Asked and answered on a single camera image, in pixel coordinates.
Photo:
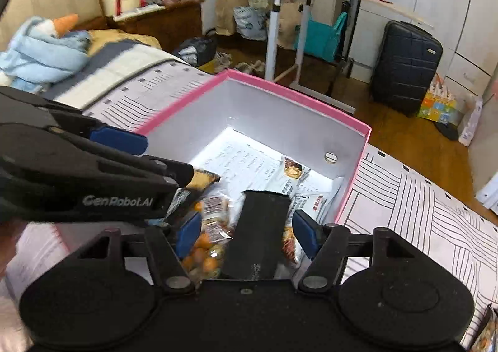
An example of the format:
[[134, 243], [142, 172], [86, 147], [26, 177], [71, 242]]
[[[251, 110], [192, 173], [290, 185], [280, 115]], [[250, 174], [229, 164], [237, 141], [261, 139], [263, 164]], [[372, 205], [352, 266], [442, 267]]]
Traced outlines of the light blue plush goose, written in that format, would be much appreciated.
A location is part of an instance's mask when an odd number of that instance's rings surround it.
[[81, 71], [89, 61], [91, 36], [73, 31], [78, 17], [32, 17], [1, 52], [1, 85], [39, 94]]

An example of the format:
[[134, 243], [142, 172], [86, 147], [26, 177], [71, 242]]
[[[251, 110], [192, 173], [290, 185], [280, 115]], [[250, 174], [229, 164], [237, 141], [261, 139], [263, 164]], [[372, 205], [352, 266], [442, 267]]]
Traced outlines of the black bag on floor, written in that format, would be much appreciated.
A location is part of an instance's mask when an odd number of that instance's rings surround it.
[[191, 66], [200, 67], [211, 62], [216, 52], [216, 40], [203, 36], [185, 40], [173, 51], [173, 55]]

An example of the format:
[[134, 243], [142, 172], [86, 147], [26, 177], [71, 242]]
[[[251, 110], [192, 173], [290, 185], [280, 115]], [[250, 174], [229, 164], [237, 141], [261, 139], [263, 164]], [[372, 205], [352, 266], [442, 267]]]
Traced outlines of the teal tote bag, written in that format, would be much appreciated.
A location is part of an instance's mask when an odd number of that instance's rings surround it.
[[325, 62], [333, 62], [347, 16], [346, 12], [342, 12], [334, 25], [328, 25], [315, 21], [309, 15], [304, 53], [322, 59]]

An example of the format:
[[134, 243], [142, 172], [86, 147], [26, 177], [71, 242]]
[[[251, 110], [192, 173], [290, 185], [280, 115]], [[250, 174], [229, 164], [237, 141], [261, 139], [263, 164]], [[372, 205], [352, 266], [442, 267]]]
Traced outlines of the dark wooden nightstand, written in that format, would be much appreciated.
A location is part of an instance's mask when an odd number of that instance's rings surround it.
[[202, 5], [205, 0], [177, 0], [148, 13], [127, 18], [107, 18], [110, 28], [157, 39], [163, 50], [172, 52], [185, 40], [203, 35]]

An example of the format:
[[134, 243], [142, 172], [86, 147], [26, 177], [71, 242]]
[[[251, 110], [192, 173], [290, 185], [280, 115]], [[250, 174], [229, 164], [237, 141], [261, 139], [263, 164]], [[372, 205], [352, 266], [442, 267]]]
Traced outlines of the striped patchwork bed sheet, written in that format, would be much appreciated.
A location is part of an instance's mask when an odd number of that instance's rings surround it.
[[[215, 77], [170, 60], [91, 108], [47, 100], [143, 135]], [[301, 292], [301, 277], [164, 292], [144, 243], [154, 219], [1, 221], [2, 336], [26, 351], [463, 351], [497, 308], [496, 227], [368, 142], [334, 222], [350, 240], [330, 292]]]

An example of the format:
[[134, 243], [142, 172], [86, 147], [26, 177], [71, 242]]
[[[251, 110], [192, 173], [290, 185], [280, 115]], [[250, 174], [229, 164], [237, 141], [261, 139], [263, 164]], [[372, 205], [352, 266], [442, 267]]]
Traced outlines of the colourful yellow gift box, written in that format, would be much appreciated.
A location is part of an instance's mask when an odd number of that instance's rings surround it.
[[447, 125], [456, 112], [457, 100], [438, 73], [422, 100], [418, 117]]

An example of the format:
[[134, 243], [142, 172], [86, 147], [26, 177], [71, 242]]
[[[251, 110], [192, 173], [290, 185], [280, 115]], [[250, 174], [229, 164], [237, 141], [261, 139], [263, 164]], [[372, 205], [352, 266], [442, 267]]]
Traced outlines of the clear bag of orange nuts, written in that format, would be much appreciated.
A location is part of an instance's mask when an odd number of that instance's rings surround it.
[[224, 195], [204, 197], [192, 210], [200, 217], [201, 228], [189, 254], [181, 259], [181, 263], [192, 281], [198, 284], [202, 280], [219, 277], [233, 230], [230, 226], [230, 202]]

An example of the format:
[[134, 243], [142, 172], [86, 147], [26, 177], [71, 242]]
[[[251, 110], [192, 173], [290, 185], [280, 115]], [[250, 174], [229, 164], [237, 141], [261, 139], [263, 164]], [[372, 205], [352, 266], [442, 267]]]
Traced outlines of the brown paper bag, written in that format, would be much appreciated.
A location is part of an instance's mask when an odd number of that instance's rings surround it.
[[216, 0], [215, 31], [217, 35], [232, 36], [236, 33], [234, 9], [247, 7], [248, 0]]

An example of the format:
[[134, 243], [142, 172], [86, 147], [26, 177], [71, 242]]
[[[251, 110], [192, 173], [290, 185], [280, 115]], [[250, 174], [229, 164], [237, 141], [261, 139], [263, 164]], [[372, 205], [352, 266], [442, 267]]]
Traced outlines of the pink cardboard box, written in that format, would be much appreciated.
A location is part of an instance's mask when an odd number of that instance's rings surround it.
[[[194, 156], [227, 128], [292, 157], [327, 178], [344, 178], [320, 225], [337, 220], [371, 134], [368, 125], [338, 109], [238, 72], [226, 72], [204, 83], [148, 121], [140, 133], [148, 139], [149, 155], [192, 165]], [[244, 202], [243, 192], [234, 199], [219, 180], [200, 200], [211, 195], [229, 199], [234, 233]], [[165, 217], [155, 218], [149, 226], [173, 226], [184, 217], [171, 224]], [[295, 240], [298, 262], [291, 263], [283, 253], [273, 279], [298, 280], [311, 263]]]

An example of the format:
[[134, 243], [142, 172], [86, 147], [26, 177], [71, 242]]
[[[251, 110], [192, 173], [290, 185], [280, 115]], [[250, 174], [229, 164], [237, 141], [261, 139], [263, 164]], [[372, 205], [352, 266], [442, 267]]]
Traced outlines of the white patterned floor bag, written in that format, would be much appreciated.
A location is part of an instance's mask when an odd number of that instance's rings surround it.
[[466, 147], [469, 147], [477, 131], [482, 107], [483, 98], [475, 97], [468, 105], [467, 112], [458, 125], [458, 141]]

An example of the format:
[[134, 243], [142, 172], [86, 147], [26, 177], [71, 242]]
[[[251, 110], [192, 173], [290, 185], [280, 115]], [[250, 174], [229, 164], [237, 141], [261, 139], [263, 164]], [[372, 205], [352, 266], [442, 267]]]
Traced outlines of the white drawstring plastic bag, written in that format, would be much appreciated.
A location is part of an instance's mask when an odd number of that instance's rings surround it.
[[245, 39], [267, 39], [267, 14], [261, 8], [235, 7], [233, 10], [236, 31]]

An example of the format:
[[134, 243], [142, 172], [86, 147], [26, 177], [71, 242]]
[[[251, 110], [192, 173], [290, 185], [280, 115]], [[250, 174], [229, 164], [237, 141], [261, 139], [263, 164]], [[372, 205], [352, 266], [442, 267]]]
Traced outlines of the black snack packet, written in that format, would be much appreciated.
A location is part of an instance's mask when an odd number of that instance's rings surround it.
[[271, 280], [282, 257], [290, 197], [246, 190], [233, 238], [224, 252], [220, 276], [230, 280]]

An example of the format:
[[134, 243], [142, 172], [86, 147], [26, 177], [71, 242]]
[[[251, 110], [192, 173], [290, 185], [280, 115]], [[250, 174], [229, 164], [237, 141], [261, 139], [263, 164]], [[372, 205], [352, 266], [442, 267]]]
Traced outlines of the large beige snack bag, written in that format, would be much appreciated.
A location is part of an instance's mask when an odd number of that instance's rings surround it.
[[470, 352], [497, 352], [497, 310], [489, 304], [485, 316], [479, 325], [478, 333], [470, 348]]

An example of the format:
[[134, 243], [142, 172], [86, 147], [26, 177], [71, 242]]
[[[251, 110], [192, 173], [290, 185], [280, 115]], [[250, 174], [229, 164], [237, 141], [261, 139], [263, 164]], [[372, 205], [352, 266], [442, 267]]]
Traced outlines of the white chocolate snack bar wrapper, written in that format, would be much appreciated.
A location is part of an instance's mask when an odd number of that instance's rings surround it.
[[296, 204], [296, 193], [298, 187], [309, 175], [311, 169], [296, 162], [292, 158], [280, 157], [280, 163], [268, 181], [267, 191], [287, 195], [290, 199], [290, 206], [287, 212], [286, 222], [283, 232], [282, 250], [286, 258], [291, 263], [296, 264], [299, 260], [296, 250], [296, 240], [292, 229], [292, 213]]

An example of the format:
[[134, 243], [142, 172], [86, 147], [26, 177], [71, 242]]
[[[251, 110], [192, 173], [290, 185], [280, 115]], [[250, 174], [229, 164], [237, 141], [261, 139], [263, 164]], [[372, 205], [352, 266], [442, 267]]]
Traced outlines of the black hard suitcase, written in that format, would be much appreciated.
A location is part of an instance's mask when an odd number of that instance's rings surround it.
[[430, 33], [403, 21], [389, 21], [371, 75], [371, 96], [402, 114], [416, 114], [442, 55], [443, 46]]

